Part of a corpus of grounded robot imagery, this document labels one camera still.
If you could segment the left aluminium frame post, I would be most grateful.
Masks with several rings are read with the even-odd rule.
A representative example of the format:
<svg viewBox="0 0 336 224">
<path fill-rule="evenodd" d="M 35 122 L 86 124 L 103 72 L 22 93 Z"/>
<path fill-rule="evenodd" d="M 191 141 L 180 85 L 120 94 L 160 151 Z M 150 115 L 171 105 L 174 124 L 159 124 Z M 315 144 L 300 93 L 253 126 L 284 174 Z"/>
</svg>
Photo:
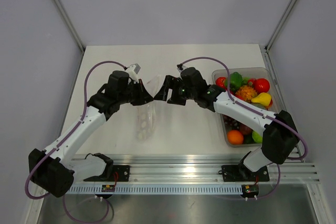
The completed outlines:
<svg viewBox="0 0 336 224">
<path fill-rule="evenodd" d="M 68 13 L 67 13 L 67 11 L 66 11 L 62 1 L 61 0 L 51 0 L 51 1 L 53 2 L 60 18 L 64 22 L 67 30 L 69 31 L 69 33 L 70 33 L 73 41 L 75 42 L 77 48 L 79 49 L 80 53 L 82 55 L 84 55 L 86 47 L 85 47 L 84 43 L 82 42 L 79 34 L 77 33 L 77 31 L 76 31 Z"/>
</svg>

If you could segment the aluminium frame post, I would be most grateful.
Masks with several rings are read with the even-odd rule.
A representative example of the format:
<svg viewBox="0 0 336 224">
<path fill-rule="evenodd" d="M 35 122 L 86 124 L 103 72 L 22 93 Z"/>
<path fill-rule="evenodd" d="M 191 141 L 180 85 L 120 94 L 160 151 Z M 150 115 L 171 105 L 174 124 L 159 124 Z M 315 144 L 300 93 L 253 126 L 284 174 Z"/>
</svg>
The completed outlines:
<svg viewBox="0 0 336 224">
<path fill-rule="evenodd" d="M 73 41 L 75 42 L 77 48 L 79 49 L 80 53 L 82 55 L 84 55 L 86 47 L 85 47 L 84 43 L 82 42 L 79 34 L 77 33 L 77 31 L 76 31 L 68 13 L 67 13 L 67 11 L 66 11 L 62 1 L 61 0 L 51 0 L 51 1 L 53 2 L 60 18 L 64 22 L 67 30 L 69 31 L 69 33 L 70 33 Z"/>
<path fill-rule="evenodd" d="M 276 24 L 268 42 L 265 45 L 265 52 L 269 53 L 272 46 L 274 45 L 276 39 L 281 33 L 281 30 L 283 29 L 284 25 L 286 24 L 288 18 L 290 17 L 293 9 L 295 8 L 298 0 L 289 0 L 288 4 L 286 5 L 284 12 L 282 13 L 278 23 Z"/>
</svg>

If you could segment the lime green fruit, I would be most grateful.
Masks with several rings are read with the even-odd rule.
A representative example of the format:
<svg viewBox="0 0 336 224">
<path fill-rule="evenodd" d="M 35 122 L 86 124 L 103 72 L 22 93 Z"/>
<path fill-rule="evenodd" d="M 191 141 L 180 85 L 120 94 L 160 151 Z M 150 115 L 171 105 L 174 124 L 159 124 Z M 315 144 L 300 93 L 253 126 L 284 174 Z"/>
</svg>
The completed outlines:
<svg viewBox="0 0 336 224">
<path fill-rule="evenodd" d="M 252 136 L 255 143 L 259 143 L 259 144 L 262 143 L 263 137 L 261 135 L 259 135 L 256 131 L 253 131 L 251 136 Z"/>
</svg>

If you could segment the dark purple plum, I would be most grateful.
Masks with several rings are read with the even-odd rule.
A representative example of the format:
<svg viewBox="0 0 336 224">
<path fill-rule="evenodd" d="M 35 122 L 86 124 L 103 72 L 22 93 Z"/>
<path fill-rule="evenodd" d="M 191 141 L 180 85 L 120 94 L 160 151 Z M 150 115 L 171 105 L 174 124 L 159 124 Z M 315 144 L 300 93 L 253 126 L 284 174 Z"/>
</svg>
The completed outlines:
<svg viewBox="0 0 336 224">
<path fill-rule="evenodd" d="M 242 135 L 249 135 L 253 132 L 253 130 L 250 127 L 244 124 L 240 124 L 239 131 L 241 132 Z"/>
</svg>

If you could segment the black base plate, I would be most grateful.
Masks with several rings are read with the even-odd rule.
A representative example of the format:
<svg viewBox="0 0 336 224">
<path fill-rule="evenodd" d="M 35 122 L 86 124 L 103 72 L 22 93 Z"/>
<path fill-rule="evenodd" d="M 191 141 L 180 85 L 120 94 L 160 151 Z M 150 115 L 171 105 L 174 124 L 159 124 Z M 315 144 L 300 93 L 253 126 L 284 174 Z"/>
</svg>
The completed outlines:
<svg viewBox="0 0 336 224">
<path fill-rule="evenodd" d="M 84 179 L 84 182 L 128 182 L 130 176 L 129 165 L 108 165 L 99 176 L 91 176 Z"/>
<path fill-rule="evenodd" d="M 269 182 L 269 173 L 266 166 L 256 172 L 250 171 L 244 165 L 223 165 L 218 171 L 224 182 Z"/>
</svg>

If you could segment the right aluminium frame post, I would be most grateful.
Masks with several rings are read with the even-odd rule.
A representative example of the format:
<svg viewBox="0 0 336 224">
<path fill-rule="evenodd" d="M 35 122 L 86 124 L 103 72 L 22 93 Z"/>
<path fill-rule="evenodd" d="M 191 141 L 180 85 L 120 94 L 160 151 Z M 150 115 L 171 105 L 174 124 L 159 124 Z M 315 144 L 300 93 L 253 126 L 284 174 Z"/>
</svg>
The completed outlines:
<svg viewBox="0 0 336 224">
<path fill-rule="evenodd" d="M 274 45 L 276 39 L 281 33 L 281 30 L 283 29 L 284 25 L 286 24 L 288 18 L 290 17 L 293 9 L 295 8 L 298 0 L 289 0 L 288 4 L 286 5 L 284 12 L 282 13 L 278 23 L 276 24 L 268 42 L 265 45 L 265 52 L 269 53 L 272 46 Z"/>
</svg>

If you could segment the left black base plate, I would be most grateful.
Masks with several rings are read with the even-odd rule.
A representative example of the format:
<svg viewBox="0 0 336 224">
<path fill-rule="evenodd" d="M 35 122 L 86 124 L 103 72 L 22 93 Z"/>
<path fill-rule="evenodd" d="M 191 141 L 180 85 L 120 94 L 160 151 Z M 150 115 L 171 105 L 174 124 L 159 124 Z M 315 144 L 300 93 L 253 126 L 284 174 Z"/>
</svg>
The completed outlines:
<svg viewBox="0 0 336 224">
<path fill-rule="evenodd" d="M 84 179 L 84 182 L 128 182 L 130 176 L 129 165 L 108 165 L 99 176 L 91 176 Z"/>
</svg>

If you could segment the clear dotted zip bag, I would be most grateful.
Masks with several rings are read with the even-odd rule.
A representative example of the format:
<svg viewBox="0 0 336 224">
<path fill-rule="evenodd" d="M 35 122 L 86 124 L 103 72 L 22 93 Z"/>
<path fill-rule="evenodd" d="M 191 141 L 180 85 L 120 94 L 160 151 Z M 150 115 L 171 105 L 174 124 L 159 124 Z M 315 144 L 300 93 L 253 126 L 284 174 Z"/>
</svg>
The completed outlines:
<svg viewBox="0 0 336 224">
<path fill-rule="evenodd" d="M 156 75 L 145 84 L 147 92 L 154 97 L 158 90 L 161 76 Z M 145 142 L 154 133 L 156 124 L 155 101 L 137 107 L 136 138 L 140 142 Z"/>
</svg>

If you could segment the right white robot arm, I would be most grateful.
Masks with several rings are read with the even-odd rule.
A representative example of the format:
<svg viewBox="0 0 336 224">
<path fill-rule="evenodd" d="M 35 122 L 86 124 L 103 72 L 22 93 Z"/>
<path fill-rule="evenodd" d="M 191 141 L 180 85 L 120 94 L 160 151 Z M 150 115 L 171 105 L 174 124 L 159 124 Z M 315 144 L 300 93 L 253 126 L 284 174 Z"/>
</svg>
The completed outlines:
<svg viewBox="0 0 336 224">
<path fill-rule="evenodd" d="M 281 165 L 299 142 L 291 115 L 257 108 L 233 97 L 225 89 L 209 85 L 194 67 L 180 72 L 179 77 L 166 76 L 155 100 L 185 105 L 194 100 L 198 106 L 231 117 L 257 132 L 261 147 L 247 153 L 236 165 L 223 165 L 220 174 L 226 182 L 269 181 L 267 165 Z"/>
</svg>

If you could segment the green bell pepper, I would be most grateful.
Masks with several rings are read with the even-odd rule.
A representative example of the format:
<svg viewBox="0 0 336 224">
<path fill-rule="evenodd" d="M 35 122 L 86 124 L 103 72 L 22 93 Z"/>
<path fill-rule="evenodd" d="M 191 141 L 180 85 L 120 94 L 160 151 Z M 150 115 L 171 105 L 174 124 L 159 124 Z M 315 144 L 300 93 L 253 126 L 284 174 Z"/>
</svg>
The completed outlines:
<svg viewBox="0 0 336 224">
<path fill-rule="evenodd" d="M 233 72 L 230 74 L 229 78 L 226 78 L 225 87 L 228 87 L 231 91 L 237 91 L 240 89 L 243 83 L 243 77 L 238 72 Z"/>
</svg>

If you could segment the dark grape bunch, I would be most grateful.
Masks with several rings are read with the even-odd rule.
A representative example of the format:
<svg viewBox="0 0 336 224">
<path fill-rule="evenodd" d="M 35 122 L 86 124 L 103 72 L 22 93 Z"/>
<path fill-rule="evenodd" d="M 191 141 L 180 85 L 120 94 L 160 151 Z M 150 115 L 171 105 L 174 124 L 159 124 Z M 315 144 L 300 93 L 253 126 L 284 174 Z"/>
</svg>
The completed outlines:
<svg viewBox="0 0 336 224">
<path fill-rule="evenodd" d="M 239 129 L 239 122 L 229 116 L 223 116 L 224 124 L 231 129 Z"/>
</svg>

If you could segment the yellow pear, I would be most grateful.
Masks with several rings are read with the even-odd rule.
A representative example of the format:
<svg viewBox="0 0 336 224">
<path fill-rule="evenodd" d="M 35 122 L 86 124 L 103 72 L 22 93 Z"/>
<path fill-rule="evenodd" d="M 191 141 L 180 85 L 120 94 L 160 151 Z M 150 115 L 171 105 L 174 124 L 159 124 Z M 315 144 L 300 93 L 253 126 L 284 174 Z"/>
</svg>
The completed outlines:
<svg viewBox="0 0 336 224">
<path fill-rule="evenodd" d="M 251 99 L 251 103 L 258 103 L 263 106 L 269 106 L 271 101 L 272 101 L 271 95 L 265 92 L 260 93 L 258 96 Z"/>
</svg>

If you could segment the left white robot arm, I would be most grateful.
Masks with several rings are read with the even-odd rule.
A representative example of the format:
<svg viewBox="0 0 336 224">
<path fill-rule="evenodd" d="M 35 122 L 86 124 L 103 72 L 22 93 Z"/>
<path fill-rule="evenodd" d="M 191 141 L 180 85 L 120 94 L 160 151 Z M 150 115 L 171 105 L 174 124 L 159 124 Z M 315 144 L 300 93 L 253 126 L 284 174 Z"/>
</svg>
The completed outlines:
<svg viewBox="0 0 336 224">
<path fill-rule="evenodd" d="M 77 181 L 114 178 L 113 160 L 103 154 L 94 154 L 81 161 L 72 158 L 85 141 L 119 111 L 121 105 L 139 106 L 153 101 L 138 78 L 139 71 L 137 64 L 122 71 L 115 70 L 96 94 L 85 98 L 82 115 L 63 135 L 44 150 L 31 151 L 28 180 L 59 198 Z"/>
</svg>

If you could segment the orange spiky fruit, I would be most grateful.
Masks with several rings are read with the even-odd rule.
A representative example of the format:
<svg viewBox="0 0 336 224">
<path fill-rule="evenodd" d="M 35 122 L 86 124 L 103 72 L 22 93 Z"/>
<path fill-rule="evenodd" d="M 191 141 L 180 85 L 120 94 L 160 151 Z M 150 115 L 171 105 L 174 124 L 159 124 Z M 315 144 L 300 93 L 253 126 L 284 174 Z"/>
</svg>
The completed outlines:
<svg viewBox="0 0 336 224">
<path fill-rule="evenodd" d="M 239 90 L 235 92 L 236 97 L 248 103 L 251 103 L 251 100 L 257 95 L 257 91 L 250 86 L 241 86 Z"/>
</svg>

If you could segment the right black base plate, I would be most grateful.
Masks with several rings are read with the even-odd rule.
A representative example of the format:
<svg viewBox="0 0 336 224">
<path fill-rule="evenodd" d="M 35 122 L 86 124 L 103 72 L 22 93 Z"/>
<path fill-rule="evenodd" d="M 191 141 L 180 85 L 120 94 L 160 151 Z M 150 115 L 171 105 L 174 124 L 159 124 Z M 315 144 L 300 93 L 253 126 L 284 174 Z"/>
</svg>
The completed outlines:
<svg viewBox="0 0 336 224">
<path fill-rule="evenodd" d="M 224 182 L 269 182 L 269 173 L 266 166 L 256 172 L 250 171 L 244 165 L 223 165 L 218 171 Z"/>
</svg>

